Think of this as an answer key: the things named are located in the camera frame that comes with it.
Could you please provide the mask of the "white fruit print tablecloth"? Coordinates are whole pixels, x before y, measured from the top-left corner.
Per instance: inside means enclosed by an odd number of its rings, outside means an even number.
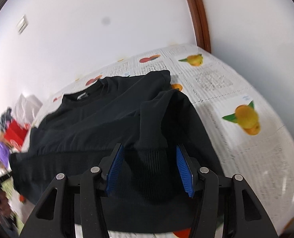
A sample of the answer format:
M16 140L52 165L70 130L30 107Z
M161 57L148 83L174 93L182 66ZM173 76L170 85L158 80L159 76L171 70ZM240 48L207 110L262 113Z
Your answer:
M245 178L279 236L294 218L294 141L271 106L235 70L195 45L177 45L104 67L93 73L93 84L162 70L170 72L172 89L194 106L222 167L220 176ZM80 92L85 98L90 86L85 77L59 92L56 102L41 107L32 128L59 108L64 95ZM75 224L81 226L80 196L74 201ZM191 227L181 230L189 234ZM133 234L108 229L113 233Z

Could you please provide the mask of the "white wall socket plate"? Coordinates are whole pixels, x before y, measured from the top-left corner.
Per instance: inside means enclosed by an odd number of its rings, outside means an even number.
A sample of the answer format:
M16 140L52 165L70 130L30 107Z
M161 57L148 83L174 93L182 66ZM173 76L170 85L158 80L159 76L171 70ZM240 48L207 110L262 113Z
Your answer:
M28 20L25 15L22 16L22 18L19 20L19 22L16 25L17 33L20 35L22 32L26 29L28 26Z

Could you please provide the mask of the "brown wooden door frame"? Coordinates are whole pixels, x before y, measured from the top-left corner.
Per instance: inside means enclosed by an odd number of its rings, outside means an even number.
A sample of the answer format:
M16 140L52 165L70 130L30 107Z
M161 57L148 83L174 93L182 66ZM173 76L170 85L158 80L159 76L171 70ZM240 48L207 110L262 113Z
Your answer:
M209 27L203 0L187 0L197 46L211 52Z

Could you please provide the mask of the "purple object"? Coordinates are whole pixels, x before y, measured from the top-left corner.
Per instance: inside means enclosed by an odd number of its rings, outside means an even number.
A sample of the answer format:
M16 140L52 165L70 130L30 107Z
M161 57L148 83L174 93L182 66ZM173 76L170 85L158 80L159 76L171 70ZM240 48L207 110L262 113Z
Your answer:
M10 150L8 146L5 143L0 142L0 161L6 169L9 167L9 157Z

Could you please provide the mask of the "red printed box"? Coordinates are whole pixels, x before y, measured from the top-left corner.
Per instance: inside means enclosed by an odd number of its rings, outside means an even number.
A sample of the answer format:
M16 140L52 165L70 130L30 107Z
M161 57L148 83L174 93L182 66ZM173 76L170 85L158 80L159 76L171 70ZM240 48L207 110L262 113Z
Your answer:
M30 123L24 123L22 126L15 120L12 120L4 133L3 141L10 147L21 151L22 145L30 128Z

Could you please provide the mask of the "black sweatshirt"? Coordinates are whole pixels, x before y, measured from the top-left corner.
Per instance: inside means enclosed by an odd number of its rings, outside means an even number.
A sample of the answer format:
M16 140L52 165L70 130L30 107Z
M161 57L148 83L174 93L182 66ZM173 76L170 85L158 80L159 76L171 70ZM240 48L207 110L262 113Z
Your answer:
M25 153L10 156L14 188L36 204L59 173L82 174L124 146L124 162L110 196L102 199L107 228L166 233L189 228L196 203L184 191L176 147L223 173L205 127L188 97L172 89L167 70L106 77L31 129Z

